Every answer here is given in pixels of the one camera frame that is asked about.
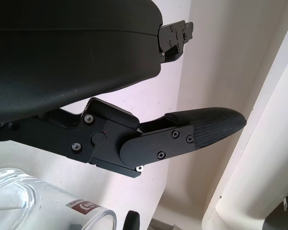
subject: clear plastic container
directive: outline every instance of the clear plastic container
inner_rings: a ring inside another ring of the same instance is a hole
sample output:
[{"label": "clear plastic container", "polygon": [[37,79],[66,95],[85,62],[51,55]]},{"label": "clear plastic container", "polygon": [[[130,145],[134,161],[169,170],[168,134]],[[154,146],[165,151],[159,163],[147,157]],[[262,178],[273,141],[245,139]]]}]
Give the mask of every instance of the clear plastic container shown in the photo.
[{"label": "clear plastic container", "polygon": [[0,169],[0,230],[115,230],[113,211],[19,169]]}]

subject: white wall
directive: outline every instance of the white wall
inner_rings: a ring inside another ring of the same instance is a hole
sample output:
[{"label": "white wall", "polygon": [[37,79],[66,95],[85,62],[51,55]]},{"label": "white wall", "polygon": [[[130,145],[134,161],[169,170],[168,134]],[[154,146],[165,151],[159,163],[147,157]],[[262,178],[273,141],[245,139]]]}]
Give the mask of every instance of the white wall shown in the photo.
[{"label": "white wall", "polygon": [[[284,7],[284,10],[283,10],[283,13],[282,13],[282,17],[281,17],[281,20],[277,26],[277,29],[273,35],[273,38],[272,38],[272,41],[269,45],[269,48],[267,49],[267,52],[264,56],[264,59],[262,60],[261,62],[261,65],[260,65],[260,68],[257,72],[257,75],[254,79],[254,82],[252,84],[252,89],[250,91],[250,94],[247,98],[247,101],[244,105],[244,109],[243,109],[243,114],[245,114],[247,117],[249,117],[249,114],[251,113],[251,111],[253,111],[253,107],[254,107],[254,104],[257,100],[257,97],[259,95],[259,92],[261,91],[262,89],[262,85],[264,84],[264,81],[270,71],[270,68],[272,66],[272,63],[274,62],[275,60],[275,57],[279,51],[279,48],[284,40],[284,37],[287,33],[287,30],[288,30],[288,0],[286,1],[286,4],[285,4],[285,7]],[[286,58],[282,57],[282,60],[284,63],[286,63]],[[276,76],[278,78],[280,78],[280,74],[279,73],[276,73]],[[224,158],[222,159],[221,163],[220,163],[220,167],[218,169],[218,172],[216,173],[216,176],[215,176],[215,179],[212,183],[212,186],[209,190],[209,193],[208,193],[208,197],[207,197],[207,200],[206,200],[206,205],[205,205],[205,209],[207,209],[210,201],[211,201],[211,198],[212,198],[212,195],[215,193],[215,190],[216,190],[216,187],[217,185],[219,184],[219,181],[223,175],[223,172],[228,164],[228,160],[230,159],[230,157],[232,156],[232,153],[236,147],[236,144],[237,144],[237,141],[238,141],[238,138],[239,136],[236,136],[236,138],[233,138],[232,141],[230,142],[227,150],[225,151],[224,153]],[[230,173],[229,172],[226,172],[226,176],[224,176],[223,180],[228,179],[228,177],[230,176]],[[217,193],[219,193],[218,195],[216,195],[216,197],[220,196],[221,193],[219,191],[217,191]]]},{"label": "white wall", "polygon": [[216,205],[233,229],[261,230],[267,215],[288,195],[288,33],[256,104],[266,89],[273,92]]},{"label": "white wall", "polygon": [[[244,111],[244,106],[285,3],[285,0],[192,1],[193,40],[185,47],[177,109],[227,107],[247,117],[250,111]],[[178,227],[180,223],[189,226],[184,230],[201,229],[196,223],[201,222],[206,201],[213,195],[216,176],[222,174],[219,168],[228,145],[231,141],[237,143],[239,135],[171,159],[167,186],[154,217],[163,217],[160,221]],[[172,214],[166,218],[164,213]]]},{"label": "white wall", "polygon": [[214,209],[210,216],[210,220],[206,226],[207,230],[233,230],[224,220],[219,216],[218,212]]}]

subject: black metal bracket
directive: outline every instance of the black metal bracket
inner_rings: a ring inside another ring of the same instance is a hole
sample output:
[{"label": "black metal bracket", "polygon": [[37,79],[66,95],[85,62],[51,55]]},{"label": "black metal bracket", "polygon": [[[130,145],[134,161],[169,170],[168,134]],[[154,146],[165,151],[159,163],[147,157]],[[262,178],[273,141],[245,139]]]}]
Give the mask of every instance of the black metal bracket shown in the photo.
[{"label": "black metal bracket", "polygon": [[183,54],[184,44],[192,39],[193,23],[180,21],[159,28],[158,41],[161,63],[172,62]]},{"label": "black metal bracket", "polygon": [[186,139],[192,133],[193,126],[178,126],[165,117],[140,124],[131,113],[97,98],[79,115],[57,109],[0,125],[0,140],[13,140],[129,177],[141,174],[138,166],[196,150]]}]

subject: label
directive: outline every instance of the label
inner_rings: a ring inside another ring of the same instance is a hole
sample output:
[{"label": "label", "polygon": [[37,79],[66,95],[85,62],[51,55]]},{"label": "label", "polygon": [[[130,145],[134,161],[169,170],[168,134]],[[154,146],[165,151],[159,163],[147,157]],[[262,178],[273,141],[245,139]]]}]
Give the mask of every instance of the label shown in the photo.
[{"label": "label", "polygon": [[67,207],[72,208],[73,210],[76,210],[77,212],[80,212],[84,215],[89,213],[90,211],[94,210],[97,207],[100,207],[99,205],[96,205],[92,203],[91,201],[79,199],[74,200],[66,205]]}]

